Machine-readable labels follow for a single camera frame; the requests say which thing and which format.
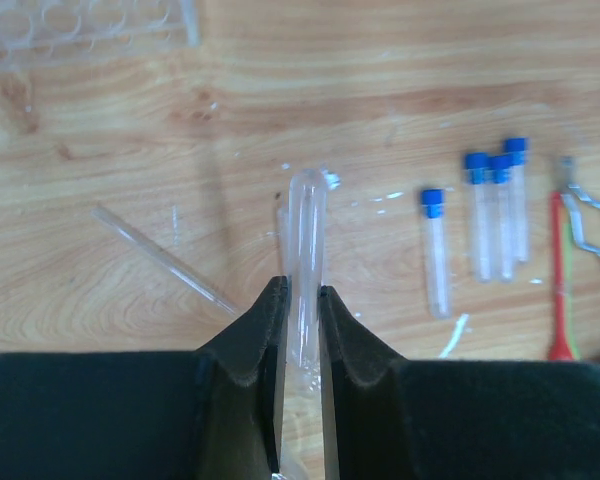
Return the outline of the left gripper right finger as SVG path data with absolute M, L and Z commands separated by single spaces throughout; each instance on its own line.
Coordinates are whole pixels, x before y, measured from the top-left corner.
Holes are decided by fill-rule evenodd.
M 329 479 L 600 479 L 600 365 L 410 360 L 318 297 Z

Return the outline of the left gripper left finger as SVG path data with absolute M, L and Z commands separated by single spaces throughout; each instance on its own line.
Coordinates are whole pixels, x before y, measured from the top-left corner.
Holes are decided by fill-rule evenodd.
M 0 479 L 268 479 L 289 285 L 195 350 L 0 353 Z

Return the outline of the blue capped tube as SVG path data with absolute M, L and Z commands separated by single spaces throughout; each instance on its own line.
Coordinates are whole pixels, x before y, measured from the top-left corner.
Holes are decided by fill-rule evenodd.
M 451 315 L 451 289 L 445 235 L 444 191 L 423 189 L 420 202 L 425 227 L 426 278 L 429 305 L 436 318 Z
M 508 155 L 499 154 L 489 158 L 493 267 L 495 275 L 502 282 L 511 282 L 514 277 L 510 168 Z
M 464 166 L 471 220 L 472 269 L 476 280 L 486 283 L 492 277 L 487 205 L 488 155 L 469 152 L 465 155 Z
M 511 137 L 503 142 L 504 153 L 511 161 L 510 194 L 514 234 L 514 257 L 526 263 L 530 258 L 529 223 L 526 208 L 525 167 L 528 158 L 528 139 Z

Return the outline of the clear test tube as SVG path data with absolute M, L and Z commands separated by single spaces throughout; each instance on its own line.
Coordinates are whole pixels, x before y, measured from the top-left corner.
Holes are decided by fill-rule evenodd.
M 288 365 L 297 389 L 321 387 L 318 296 L 323 285 L 328 187 L 321 171 L 303 170 L 290 182 L 285 273 L 290 283 Z
M 288 274 L 288 249 L 289 249 L 289 216 L 288 206 L 283 203 L 276 210 L 276 226 L 278 231 L 278 246 L 280 265 L 283 275 Z

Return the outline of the clear plastic tube rack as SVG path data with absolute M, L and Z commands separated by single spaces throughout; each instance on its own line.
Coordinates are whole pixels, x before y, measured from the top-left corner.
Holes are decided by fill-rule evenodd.
M 194 1 L 0 1 L 0 69 L 200 43 Z

